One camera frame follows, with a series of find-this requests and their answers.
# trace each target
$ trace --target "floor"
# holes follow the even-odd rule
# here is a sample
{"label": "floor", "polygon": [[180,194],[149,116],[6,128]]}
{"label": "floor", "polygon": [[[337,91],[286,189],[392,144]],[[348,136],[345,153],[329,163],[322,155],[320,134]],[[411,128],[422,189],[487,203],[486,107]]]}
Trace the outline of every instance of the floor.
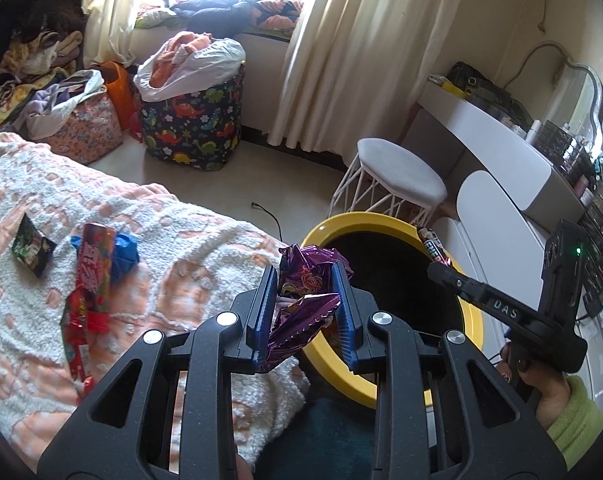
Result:
{"label": "floor", "polygon": [[251,222],[278,238],[275,221],[251,207],[251,202],[257,202],[277,217],[289,244],[301,242],[326,218],[330,198],[343,176],[340,171],[249,142],[240,142],[221,171],[200,171],[156,160],[128,136],[92,167],[127,182],[157,182],[182,202]]}

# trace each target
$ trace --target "dinosaur print laundry basket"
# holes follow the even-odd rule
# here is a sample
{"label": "dinosaur print laundry basket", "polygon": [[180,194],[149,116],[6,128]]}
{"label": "dinosaur print laundry basket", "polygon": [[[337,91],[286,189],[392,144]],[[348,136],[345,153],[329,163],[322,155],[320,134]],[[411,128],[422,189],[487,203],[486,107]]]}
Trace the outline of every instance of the dinosaur print laundry basket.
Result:
{"label": "dinosaur print laundry basket", "polygon": [[199,170],[224,167],[240,142],[245,66],[225,83],[158,102],[142,101],[140,122],[148,152]]}

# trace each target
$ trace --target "orange container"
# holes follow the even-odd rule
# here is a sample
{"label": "orange container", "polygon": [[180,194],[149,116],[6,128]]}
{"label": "orange container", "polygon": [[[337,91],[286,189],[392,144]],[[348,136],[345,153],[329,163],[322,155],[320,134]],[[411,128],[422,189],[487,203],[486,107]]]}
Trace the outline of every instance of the orange container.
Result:
{"label": "orange container", "polygon": [[99,66],[102,73],[108,95],[115,105],[117,117],[122,130],[130,127],[130,118],[135,111],[131,88],[128,85],[128,72],[119,63],[106,61]]}

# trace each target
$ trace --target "yellow bucket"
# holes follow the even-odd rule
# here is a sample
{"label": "yellow bucket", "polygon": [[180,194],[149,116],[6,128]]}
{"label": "yellow bucket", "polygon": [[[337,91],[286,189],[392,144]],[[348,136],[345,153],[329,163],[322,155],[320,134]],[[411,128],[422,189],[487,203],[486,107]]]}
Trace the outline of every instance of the yellow bucket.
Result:
{"label": "yellow bucket", "polygon": [[[353,212],[344,213],[326,219],[317,225],[302,242],[303,246],[318,245],[326,248],[336,248],[340,250],[333,242],[338,238],[344,239],[345,235],[352,234],[379,234],[387,235],[402,242],[406,242],[421,253],[428,255],[422,242],[419,240],[417,230],[412,226],[397,220],[396,218],[381,215],[377,213]],[[461,271],[455,262],[453,266]],[[357,269],[353,280],[354,286],[357,286]],[[484,338],[483,321],[481,312],[475,306],[465,301],[458,300],[461,309],[461,327],[464,333],[481,349]],[[310,360],[315,369],[339,392],[350,399],[374,408],[377,401],[377,386],[363,377],[356,376],[348,370],[345,363],[339,358],[335,351],[326,341],[324,335],[320,332],[315,339],[304,349],[306,357]],[[424,392],[425,405],[431,406],[433,403],[430,390]]]}

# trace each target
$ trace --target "metal screw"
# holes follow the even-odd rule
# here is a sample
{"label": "metal screw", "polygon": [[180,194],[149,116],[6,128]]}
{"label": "metal screw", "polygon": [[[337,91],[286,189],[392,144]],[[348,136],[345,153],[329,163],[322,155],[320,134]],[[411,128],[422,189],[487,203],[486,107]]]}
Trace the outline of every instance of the metal screw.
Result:
{"label": "metal screw", "polygon": [[217,324],[221,326],[230,326],[236,323],[239,318],[234,312],[223,312],[217,316]]}
{"label": "metal screw", "polygon": [[163,334],[159,330],[149,330],[144,334],[144,342],[149,345],[154,345],[162,340]]}
{"label": "metal screw", "polygon": [[451,330],[448,334],[446,334],[446,339],[453,344],[460,345],[466,341],[466,336],[459,330]]}
{"label": "metal screw", "polygon": [[387,325],[392,321],[392,316],[387,312],[375,312],[373,314],[373,321],[378,325]]}

